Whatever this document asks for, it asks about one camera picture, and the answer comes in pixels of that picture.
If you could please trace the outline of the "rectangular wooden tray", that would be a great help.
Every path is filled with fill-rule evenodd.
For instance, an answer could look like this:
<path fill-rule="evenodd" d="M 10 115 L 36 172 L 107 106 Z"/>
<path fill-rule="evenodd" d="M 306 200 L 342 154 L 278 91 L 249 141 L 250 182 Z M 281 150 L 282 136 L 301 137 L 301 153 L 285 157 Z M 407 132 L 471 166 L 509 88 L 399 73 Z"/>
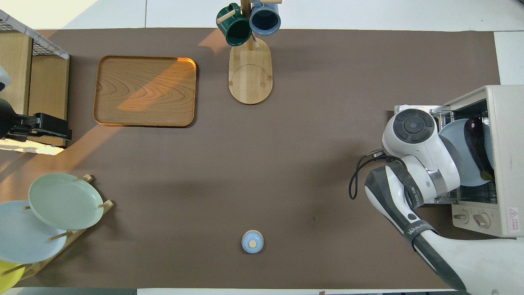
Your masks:
<path fill-rule="evenodd" d="M 198 67 L 187 57 L 100 59 L 93 117 L 101 125 L 188 127 L 195 118 Z"/>

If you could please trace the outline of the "beige toaster oven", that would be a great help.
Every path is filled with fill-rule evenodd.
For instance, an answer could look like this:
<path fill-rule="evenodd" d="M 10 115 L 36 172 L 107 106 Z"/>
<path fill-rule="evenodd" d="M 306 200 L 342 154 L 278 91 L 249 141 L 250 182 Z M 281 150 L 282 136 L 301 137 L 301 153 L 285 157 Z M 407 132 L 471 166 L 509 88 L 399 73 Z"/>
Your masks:
<path fill-rule="evenodd" d="M 452 200 L 447 193 L 425 203 L 449 203 L 458 228 L 524 238 L 524 85 L 483 86 L 442 106 L 396 106 L 395 115 L 408 108 L 428 112 L 438 135 L 456 119 L 482 118 L 492 137 L 496 204 Z"/>

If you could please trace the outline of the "blue grey mug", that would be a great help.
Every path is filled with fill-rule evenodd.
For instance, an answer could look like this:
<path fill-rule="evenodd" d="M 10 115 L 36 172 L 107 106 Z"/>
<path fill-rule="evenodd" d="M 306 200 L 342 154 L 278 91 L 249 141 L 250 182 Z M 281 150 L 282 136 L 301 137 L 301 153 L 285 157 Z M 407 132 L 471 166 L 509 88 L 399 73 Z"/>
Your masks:
<path fill-rule="evenodd" d="M 261 36 L 273 35 L 281 25 L 278 6 L 282 0 L 251 0 L 253 7 L 249 19 L 251 30 Z"/>

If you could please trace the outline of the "dark purple eggplant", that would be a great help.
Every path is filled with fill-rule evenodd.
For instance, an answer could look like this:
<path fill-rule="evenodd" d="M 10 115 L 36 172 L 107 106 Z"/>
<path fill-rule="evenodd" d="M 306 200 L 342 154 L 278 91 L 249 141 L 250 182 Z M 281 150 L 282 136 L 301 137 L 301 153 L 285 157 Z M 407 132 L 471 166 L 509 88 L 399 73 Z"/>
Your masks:
<path fill-rule="evenodd" d="M 479 170 L 481 179 L 493 181 L 495 172 L 487 157 L 485 132 L 481 118 L 467 119 L 464 125 L 464 136 L 470 155 Z"/>

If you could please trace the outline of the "dark green mug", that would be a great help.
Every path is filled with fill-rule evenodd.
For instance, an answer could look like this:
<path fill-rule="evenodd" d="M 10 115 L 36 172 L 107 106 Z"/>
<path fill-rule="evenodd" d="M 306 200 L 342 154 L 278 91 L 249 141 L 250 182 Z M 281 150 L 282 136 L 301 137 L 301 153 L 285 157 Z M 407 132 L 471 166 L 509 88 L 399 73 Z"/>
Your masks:
<path fill-rule="evenodd" d="M 241 7 L 235 2 L 231 2 L 217 13 L 216 23 L 225 41 L 231 46 L 243 45 L 251 37 L 249 21 L 243 16 Z"/>

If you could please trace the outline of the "pale blue racked plate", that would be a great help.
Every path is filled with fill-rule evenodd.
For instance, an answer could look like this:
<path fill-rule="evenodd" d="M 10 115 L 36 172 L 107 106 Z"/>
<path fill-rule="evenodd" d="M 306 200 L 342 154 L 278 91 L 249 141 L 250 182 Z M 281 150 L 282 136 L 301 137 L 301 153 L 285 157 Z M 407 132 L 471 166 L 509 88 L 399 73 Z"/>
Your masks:
<path fill-rule="evenodd" d="M 66 237 L 50 240 L 65 233 L 52 227 L 24 207 L 29 203 L 15 200 L 0 204 L 0 260 L 10 263 L 37 263 L 58 254 Z"/>

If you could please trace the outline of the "wooden mug tree stand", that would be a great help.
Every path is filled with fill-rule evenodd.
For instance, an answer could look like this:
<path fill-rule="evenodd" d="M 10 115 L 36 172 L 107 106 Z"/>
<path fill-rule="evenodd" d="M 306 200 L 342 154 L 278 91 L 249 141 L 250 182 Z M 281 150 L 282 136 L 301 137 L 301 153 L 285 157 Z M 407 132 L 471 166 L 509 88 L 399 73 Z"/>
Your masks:
<path fill-rule="evenodd" d="M 251 16 L 251 0 L 240 0 L 242 15 Z M 261 35 L 251 31 L 250 39 L 240 46 L 232 46 L 228 66 L 228 85 L 233 97 L 246 105 L 264 101 L 273 89 L 273 64 L 268 45 Z"/>

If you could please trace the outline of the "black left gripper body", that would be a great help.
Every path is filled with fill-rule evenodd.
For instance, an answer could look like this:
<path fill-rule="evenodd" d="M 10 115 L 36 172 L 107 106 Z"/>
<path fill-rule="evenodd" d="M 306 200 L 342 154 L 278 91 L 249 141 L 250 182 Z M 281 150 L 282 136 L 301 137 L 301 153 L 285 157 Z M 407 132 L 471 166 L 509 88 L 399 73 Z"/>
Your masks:
<path fill-rule="evenodd" d="M 42 136 L 69 141 L 72 138 L 72 130 L 68 128 L 66 120 L 45 113 L 16 116 L 15 123 L 10 129 L 10 139 L 26 141 L 28 137 Z"/>

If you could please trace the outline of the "light blue round plate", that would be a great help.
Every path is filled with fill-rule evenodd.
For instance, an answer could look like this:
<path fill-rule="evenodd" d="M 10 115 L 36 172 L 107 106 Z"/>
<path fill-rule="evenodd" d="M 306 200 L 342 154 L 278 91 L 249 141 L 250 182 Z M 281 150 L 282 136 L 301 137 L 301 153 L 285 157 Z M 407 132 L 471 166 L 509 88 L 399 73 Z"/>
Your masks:
<path fill-rule="evenodd" d="M 438 134 L 447 139 L 445 143 L 450 142 L 454 147 L 450 153 L 460 175 L 460 185 L 468 187 L 481 186 L 494 181 L 495 178 L 487 180 L 481 177 L 481 172 L 466 144 L 464 127 L 467 121 L 468 119 L 455 120 L 445 125 Z"/>

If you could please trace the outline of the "brown table mat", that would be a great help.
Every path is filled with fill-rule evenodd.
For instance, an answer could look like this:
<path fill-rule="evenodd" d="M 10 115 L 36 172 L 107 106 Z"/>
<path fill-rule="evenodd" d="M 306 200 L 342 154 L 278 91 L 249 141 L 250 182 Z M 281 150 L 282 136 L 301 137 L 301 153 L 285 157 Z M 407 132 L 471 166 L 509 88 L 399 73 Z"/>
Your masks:
<path fill-rule="evenodd" d="M 115 207 L 19 287 L 445 289 L 359 194 L 357 161 L 381 146 L 398 104 L 441 104 L 498 85 L 493 32 L 281 30 L 264 39 L 274 85 L 230 95 L 230 47 L 209 28 L 47 30 L 70 56 L 73 140 L 56 156 L 0 150 L 0 202 L 49 172 L 92 174 Z M 187 128 L 93 118 L 109 55 L 188 57 L 198 67 Z M 264 237 L 247 254 L 247 230 Z"/>

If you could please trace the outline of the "yellow plate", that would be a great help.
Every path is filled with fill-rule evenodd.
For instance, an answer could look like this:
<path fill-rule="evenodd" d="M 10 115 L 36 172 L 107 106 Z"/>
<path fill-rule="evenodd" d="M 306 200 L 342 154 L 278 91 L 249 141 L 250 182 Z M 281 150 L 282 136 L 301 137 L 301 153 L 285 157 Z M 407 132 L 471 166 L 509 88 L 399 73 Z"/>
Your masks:
<path fill-rule="evenodd" d="M 19 267 L 20 264 L 8 263 L 7 261 L 0 260 L 0 293 L 4 293 L 8 289 L 11 289 L 23 276 L 25 272 L 25 267 L 21 266 L 17 270 L 3 275 L 2 273 Z"/>

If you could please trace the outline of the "pale green plate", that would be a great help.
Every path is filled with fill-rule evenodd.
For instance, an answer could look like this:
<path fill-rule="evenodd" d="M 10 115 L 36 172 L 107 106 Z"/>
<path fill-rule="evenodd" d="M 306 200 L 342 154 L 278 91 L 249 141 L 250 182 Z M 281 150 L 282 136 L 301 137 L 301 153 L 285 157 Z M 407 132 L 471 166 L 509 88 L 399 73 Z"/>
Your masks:
<path fill-rule="evenodd" d="M 87 181 L 55 172 L 38 177 L 29 187 L 33 213 L 62 230 L 81 230 L 98 223 L 104 213 L 100 193 Z"/>

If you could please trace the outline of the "wooden dish rack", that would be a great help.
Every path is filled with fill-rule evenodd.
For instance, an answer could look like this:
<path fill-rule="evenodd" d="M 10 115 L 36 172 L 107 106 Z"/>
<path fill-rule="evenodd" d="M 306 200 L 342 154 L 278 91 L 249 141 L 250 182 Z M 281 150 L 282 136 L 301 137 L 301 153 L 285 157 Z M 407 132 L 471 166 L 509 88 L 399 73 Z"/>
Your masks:
<path fill-rule="evenodd" d="M 76 176 L 76 177 L 78 179 L 83 179 L 83 180 L 87 181 L 90 184 L 94 180 L 94 177 L 92 175 L 90 175 L 90 174 L 86 174 L 84 176 Z M 104 209 L 104 213 L 103 213 L 103 215 L 104 215 L 110 209 L 112 209 L 114 207 L 114 203 L 113 203 L 112 200 L 103 200 L 103 204 L 101 204 L 101 207 Z M 27 210 L 27 209 L 32 210 L 30 208 L 30 205 L 24 207 L 24 210 Z M 67 238 L 66 241 L 65 241 L 65 244 L 64 244 L 64 246 L 62 248 L 62 250 L 60 250 L 60 252 L 58 252 L 58 254 L 50 257 L 49 259 L 46 259 L 46 260 L 43 260 L 43 261 L 40 261 L 40 262 L 37 262 L 37 263 L 20 264 L 19 267 L 15 267 L 13 269 L 5 271 L 2 274 L 5 275 L 7 273 L 10 273 L 10 272 L 13 272 L 13 271 L 17 270 L 21 266 L 24 266 L 25 267 L 25 272 L 24 272 L 23 276 L 21 277 L 21 279 L 26 279 L 26 278 L 29 278 L 29 277 L 32 277 L 32 276 L 36 275 L 39 271 L 41 271 L 41 269 L 46 267 L 47 264 L 49 264 L 52 260 L 54 260 L 54 258 L 56 258 L 58 255 L 60 255 L 60 253 L 63 252 L 63 250 L 65 250 L 69 245 L 71 245 L 71 243 L 73 243 L 77 238 L 79 238 L 87 229 L 88 228 L 81 229 L 81 230 L 65 230 L 65 233 L 57 235 L 57 236 L 54 236 L 54 237 L 51 237 L 50 238 L 51 241 L 54 240 L 54 239 L 58 239 L 58 238 L 60 238 L 62 236 L 65 236 Z"/>

